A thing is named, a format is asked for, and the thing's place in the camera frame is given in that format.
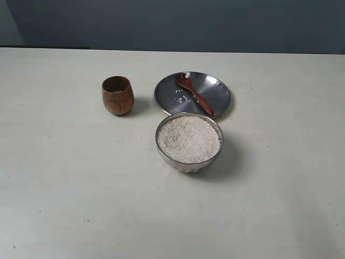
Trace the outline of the steel bowl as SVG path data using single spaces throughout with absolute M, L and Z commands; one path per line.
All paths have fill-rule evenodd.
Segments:
M 212 158 L 210 158 L 209 160 L 204 161 L 204 162 L 200 162 L 200 163 L 181 163 L 181 162 L 178 162 L 178 161 L 175 161 L 175 160 L 169 158 L 159 148 L 158 142 L 157 142 L 157 137 L 158 137 L 158 131 L 161 128 L 161 126 L 164 123 L 166 123 L 172 119 L 179 118 L 179 117 L 185 117 L 185 116 L 200 117 L 200 118 L 206 120 L 208 123 L 210 123 L 211 126 L 216 130 L 218 137 L 219 137 L 219 140 L 220 140 L 220 149 L 219 149 L 218 153 L 215 156 L 213 156 Z M 164 162 L 166 162 L 169 166 L 171 166 L 172 168 L 175 168 L 178 171 L 185 172 L 185 173 L 191 173 L 191 172 L 194 173 L 200 169 L 203 169 L 203 168 L 211 165 L 218 158 L 218 156 L 220 155 L 221 150 L 223 148 L 224 134 L 223 134 L 221 128 L 219 127 L 219 125 L 215 121 L 213 121 L 211 118 L 204 116 L 204 115 L 201 115 L 201 114 L 197 114 L 197 113 L 182 112 L 182 113 L 176 113 L 176 114 L 170 115 L 160 122 L 160 124 L 158 125 L 156 132 L 155 132 L 155 141 L 156 141 L 157 151 L 160 154 L 160 156 Z

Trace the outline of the white grains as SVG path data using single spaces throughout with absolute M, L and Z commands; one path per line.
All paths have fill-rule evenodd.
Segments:
M 175 90 L 174 100 L 179 103 L 199 103 L 199 100 L 195 97 L 193 93 L 188 90 L 178 89 Z

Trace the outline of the dark red wooden spoon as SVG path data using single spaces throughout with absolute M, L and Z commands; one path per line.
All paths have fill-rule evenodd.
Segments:
M 175 75 L 175 83 L 178 86 L 189 90 L 209 116 L 214 115 L 212 107 L 196 92 L 192 84 L 192 79 L 186 73 L 178 73 Z

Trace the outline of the wooden cup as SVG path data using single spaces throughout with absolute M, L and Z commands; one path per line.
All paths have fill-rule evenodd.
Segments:
M 134 93 L 128 78 L 112 76 L 102 82 L 102 100 L 108 112 L 125 115 L 134 106 Z

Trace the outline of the round steel plate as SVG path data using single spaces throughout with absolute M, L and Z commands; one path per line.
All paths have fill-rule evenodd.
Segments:
M 196 92 L 212 107 L 212 119 L 219 118 L 231 105 L 231 92 L 219 79 L 201 72 L 185 72 L 191 79 Z M 209 116 L 199 103 L 179 104 L 174 100 L 175 90 L 184 89 L 175 83 L 177 73 L 166 76 L 154 89 L 154 100 L 158 107 L 168 115 L 181 112 L 199 113 Z

